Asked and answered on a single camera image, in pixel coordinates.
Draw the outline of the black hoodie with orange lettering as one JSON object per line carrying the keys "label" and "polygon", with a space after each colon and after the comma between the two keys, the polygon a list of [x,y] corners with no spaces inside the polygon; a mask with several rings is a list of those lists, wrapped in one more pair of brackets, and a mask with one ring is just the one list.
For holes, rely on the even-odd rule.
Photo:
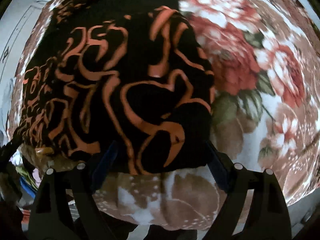
{"label": "black hoodie with orange lettering", "polygon": [[178,0],[63,0],[23,77],[19,144],[114,169],[206,164],[214,77]]}

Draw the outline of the floral brown red blanket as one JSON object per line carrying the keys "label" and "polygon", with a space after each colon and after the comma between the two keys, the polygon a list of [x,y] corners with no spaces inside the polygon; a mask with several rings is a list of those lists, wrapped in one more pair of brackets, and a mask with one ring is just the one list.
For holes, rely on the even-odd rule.
{"label": "floral brown red blanket", "polygon": [[[7,134],[22,116],[23,77],[48,29],[51,0],[26,42],[16,70]],[[274,170],[288,205],[319,187],[319,42],[290,0],[178,0],[214,77],[209,141],[244,167]],[[21,144],[40,172],[77,163],[52,148]],[[137,225],[207,230],[226,194],[208,166],[170,172],[112,171],[94,194],[99,210]]]}

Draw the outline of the white headboard panel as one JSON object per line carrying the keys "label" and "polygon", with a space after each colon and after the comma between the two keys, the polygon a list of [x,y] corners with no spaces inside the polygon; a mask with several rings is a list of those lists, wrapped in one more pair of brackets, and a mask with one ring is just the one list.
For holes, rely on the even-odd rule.
{"label": "white headboard panel", "polygon": [[1,82],[14,77],[24,46],[46,3],[32,3],[17,22],[1,54]]}

